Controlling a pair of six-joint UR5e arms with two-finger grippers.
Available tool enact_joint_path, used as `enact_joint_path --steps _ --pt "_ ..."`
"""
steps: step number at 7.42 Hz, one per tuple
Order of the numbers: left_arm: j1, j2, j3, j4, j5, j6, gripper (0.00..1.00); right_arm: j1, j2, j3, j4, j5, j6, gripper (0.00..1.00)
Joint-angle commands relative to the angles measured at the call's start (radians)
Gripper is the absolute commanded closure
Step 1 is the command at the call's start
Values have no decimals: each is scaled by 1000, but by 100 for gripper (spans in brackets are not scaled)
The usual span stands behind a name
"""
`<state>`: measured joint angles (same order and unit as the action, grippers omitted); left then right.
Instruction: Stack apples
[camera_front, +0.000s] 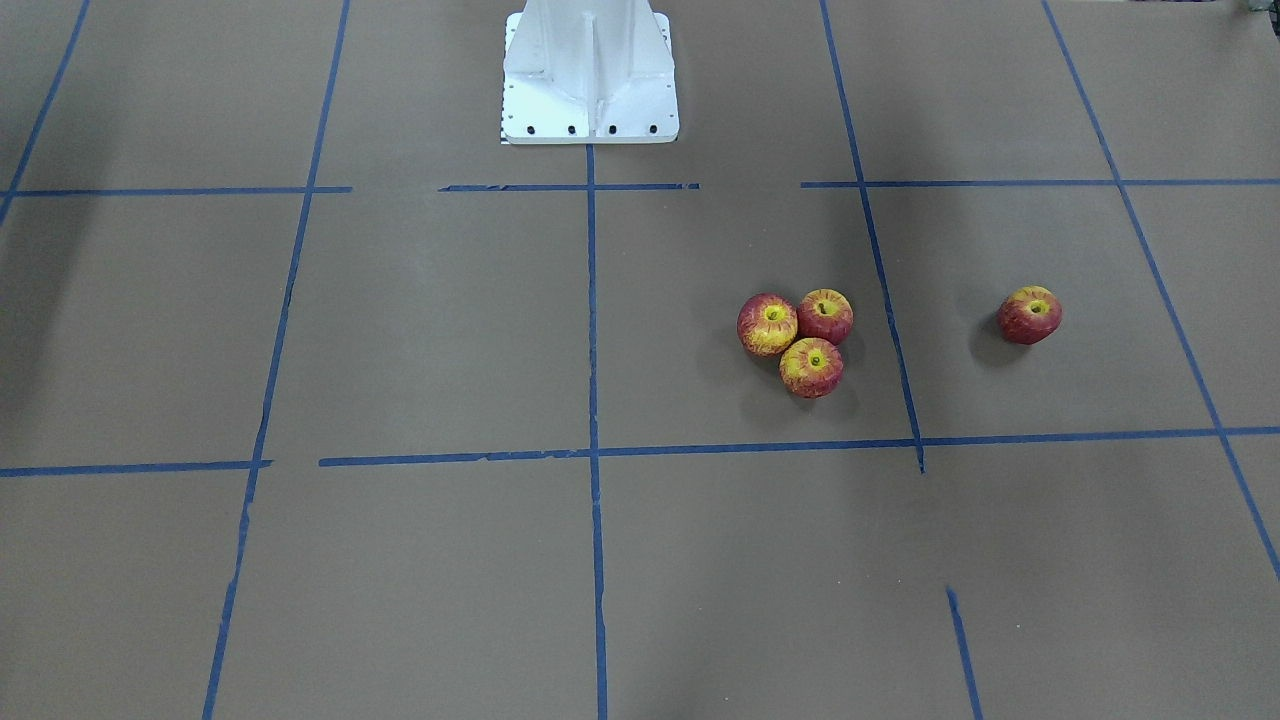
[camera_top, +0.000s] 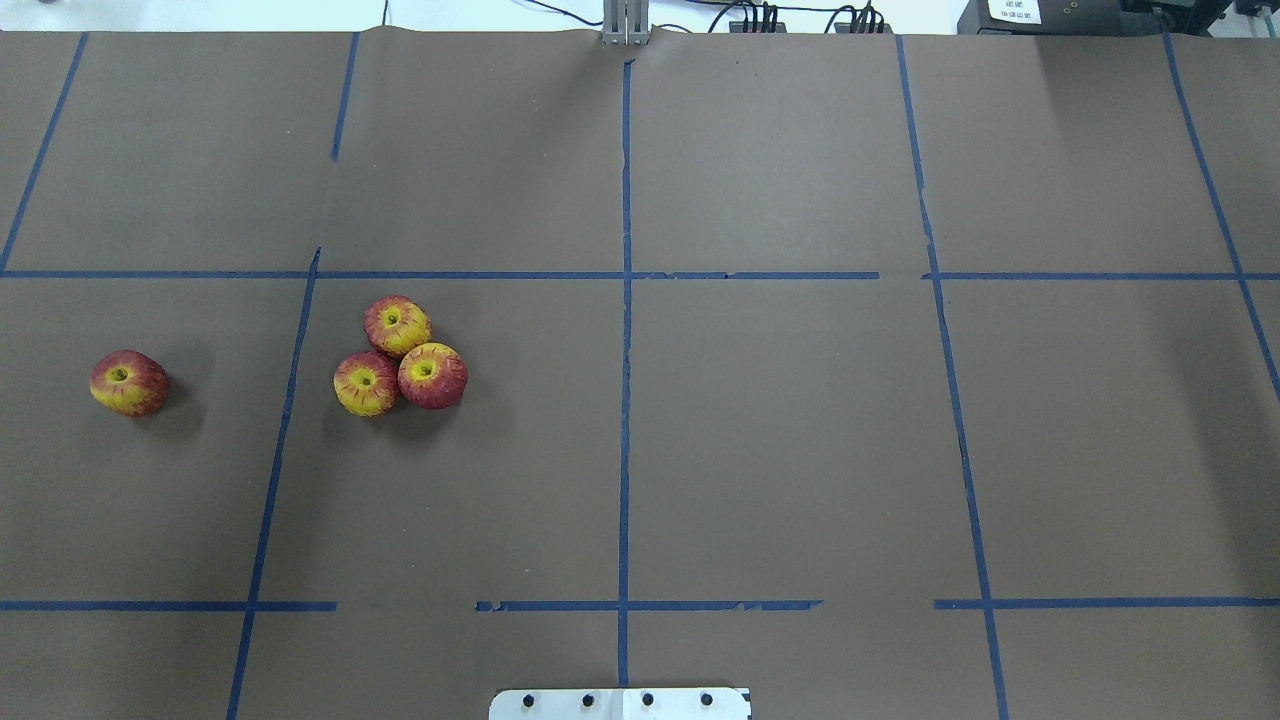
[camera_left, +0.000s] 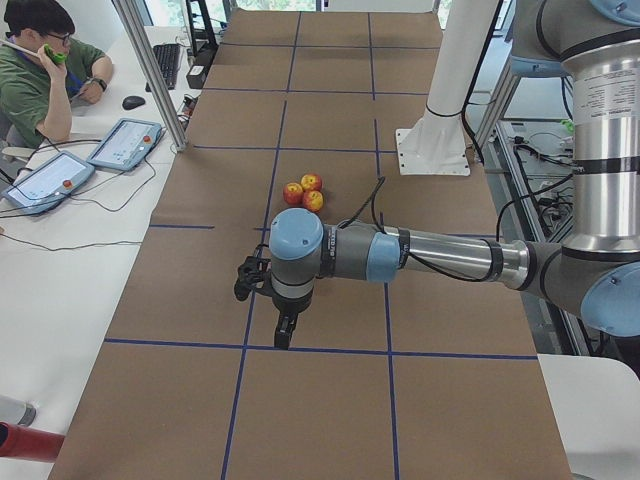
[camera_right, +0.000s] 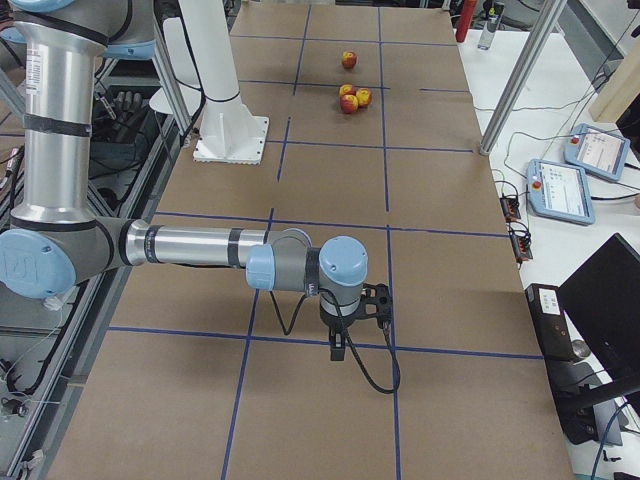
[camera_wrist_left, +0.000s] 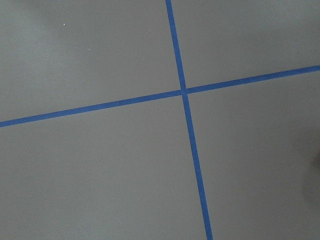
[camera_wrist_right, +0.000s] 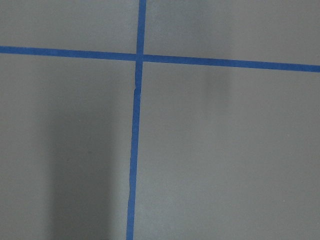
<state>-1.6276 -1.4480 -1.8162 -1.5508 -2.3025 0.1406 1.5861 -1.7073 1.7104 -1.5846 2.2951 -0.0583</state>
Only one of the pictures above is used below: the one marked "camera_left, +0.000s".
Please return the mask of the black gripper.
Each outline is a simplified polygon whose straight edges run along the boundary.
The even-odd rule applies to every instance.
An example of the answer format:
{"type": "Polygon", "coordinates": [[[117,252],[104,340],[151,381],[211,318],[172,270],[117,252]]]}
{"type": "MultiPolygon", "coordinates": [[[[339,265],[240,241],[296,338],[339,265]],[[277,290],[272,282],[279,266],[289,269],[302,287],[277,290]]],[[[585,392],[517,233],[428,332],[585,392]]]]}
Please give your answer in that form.
{"type": "Polygon", "coordinates": [[[278,349],[288,349],[297,326],[297,314],[311,304],[313,280],[293,285],[272,277],[271,286],[272,301],[281,313],[274,331],[274,346],[278,349]]]}

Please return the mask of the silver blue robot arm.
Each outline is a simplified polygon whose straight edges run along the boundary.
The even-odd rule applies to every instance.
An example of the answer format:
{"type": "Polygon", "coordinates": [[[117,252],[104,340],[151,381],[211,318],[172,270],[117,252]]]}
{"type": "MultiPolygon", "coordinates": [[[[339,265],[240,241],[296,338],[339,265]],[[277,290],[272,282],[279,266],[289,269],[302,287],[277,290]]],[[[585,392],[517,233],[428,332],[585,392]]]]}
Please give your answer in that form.
{"type": "Polygon", "coordinates": [[[389,282],[404,268],[526,291],[617,337],[639,332],[639,5],[522,1],[514,50],[558,62],[573,80],[573,228],[561,243],[464,239],[288,209],[271,225],[266,285],[290,345],[314,282],[389,282]]]}

